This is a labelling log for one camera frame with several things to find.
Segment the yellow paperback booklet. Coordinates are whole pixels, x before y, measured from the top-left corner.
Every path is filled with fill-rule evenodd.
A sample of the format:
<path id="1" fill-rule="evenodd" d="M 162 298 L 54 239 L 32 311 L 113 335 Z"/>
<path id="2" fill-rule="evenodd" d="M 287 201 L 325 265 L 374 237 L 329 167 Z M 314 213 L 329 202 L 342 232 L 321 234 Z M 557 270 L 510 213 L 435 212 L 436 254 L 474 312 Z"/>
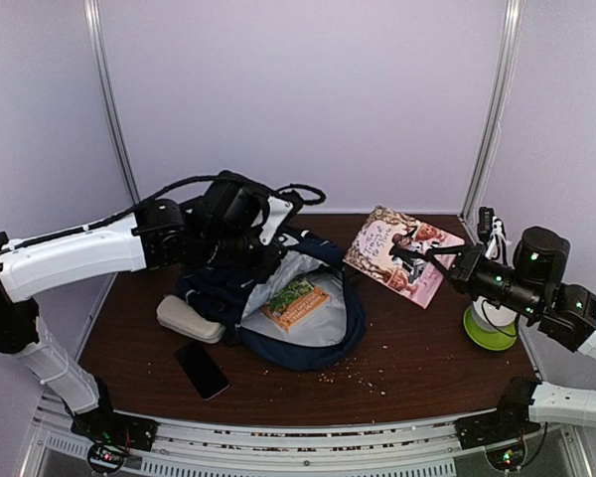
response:
<path id="1" fill-rule="evenodd" d="M 425 309 L 443 280 L 427 252 L 464 243 L 415 217 L 377 206 L 353 239 L 344 263 Z"/>

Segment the orange green paperback book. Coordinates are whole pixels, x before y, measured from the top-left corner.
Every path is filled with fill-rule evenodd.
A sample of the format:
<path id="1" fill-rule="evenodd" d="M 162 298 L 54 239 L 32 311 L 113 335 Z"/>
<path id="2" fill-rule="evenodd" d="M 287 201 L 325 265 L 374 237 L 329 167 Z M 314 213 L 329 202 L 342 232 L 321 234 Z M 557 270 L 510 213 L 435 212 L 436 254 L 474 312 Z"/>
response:
<path id="1" fill-rule="evenodd" d="M 330 294 L 305 275 L 292 279 L 262 307 L 262 313 L 288 333 L 329 301 Z"/>

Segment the beige hard glasses case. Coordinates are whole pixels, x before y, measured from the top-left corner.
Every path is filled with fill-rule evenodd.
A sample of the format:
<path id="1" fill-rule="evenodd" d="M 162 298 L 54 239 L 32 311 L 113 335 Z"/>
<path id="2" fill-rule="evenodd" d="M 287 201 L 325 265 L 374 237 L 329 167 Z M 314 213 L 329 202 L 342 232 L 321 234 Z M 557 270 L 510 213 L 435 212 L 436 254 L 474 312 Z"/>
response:
<path id="1" fill-rule="evenodd" d="M 185 301 L 167 295 L 157 306 L 157 321 L 165 328 L 203 343 L 218 343 L 224 335 L 224 326 L 203 318 Z"/>

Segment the navy blue student backpack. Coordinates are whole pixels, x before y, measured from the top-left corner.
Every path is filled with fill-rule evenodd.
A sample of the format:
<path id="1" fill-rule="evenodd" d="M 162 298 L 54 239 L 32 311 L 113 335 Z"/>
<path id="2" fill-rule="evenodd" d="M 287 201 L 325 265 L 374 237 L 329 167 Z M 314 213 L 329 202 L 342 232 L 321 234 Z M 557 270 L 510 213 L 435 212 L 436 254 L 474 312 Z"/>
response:
<path id="1" fill-rule="evenodd" d="M 344 252 L 308 230 L 284 228 L 286 253 L 263 283 L 247 270 L 181 270 L 176 294 L 226 336 L 284 368 L 317 371 L 349 355 L 367 330 Z"/>

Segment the black smartphone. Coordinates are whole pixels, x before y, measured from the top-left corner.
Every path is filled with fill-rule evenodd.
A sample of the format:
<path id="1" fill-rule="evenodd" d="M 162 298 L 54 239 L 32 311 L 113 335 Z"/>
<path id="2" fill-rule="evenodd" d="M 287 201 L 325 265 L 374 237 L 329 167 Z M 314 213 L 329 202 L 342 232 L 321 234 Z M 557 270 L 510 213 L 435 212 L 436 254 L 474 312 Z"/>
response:
<path id="1" fill-rule="evenodd" d="M 203 344 L 192 341 L 174 353 L 175 359 L 203 400 L 212 399 L 229 387 L 229 381 Z"/>

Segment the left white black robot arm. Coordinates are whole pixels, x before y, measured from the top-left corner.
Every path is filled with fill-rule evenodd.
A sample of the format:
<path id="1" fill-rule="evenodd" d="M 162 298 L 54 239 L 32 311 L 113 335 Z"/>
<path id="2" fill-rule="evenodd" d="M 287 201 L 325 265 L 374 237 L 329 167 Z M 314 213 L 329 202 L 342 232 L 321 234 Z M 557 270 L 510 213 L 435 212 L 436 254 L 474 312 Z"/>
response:
<path id="1" fill-rule="evenodd" d="M 276 236 L 300 196 L 239 174 L 205 177 L 209 188 L 179 204 L 175 183 L 106 219 L 26 239 L 0 233 L 0 353 L 16 357 L 54 391 L 84 432 L 112 441 L 123 430 L 104 383 L 55 340 L 35 295 L 92 277 L 182 264 L 272 274 L 284 252 Z"/>

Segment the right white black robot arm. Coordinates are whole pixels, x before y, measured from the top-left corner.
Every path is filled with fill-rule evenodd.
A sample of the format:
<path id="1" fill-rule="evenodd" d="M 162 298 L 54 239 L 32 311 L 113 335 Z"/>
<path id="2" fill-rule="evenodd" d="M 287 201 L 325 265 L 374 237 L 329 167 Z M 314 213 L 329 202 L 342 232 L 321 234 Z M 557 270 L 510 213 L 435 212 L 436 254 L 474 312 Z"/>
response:
<path id="1" fill-rule="evenodd" d="M 562 281 L 570 249 L 566 238 L 532 226 L 523 231 L 512 265 L 485 257 L 479 244 L 431 248 L 423 257 L 459 292 L 508 308 L 570 352 L 596 360 L 596 294 Z M 596 428 L 596 391 L 514 378 L 489 422 L 503 439 L 527 422 Z"/>

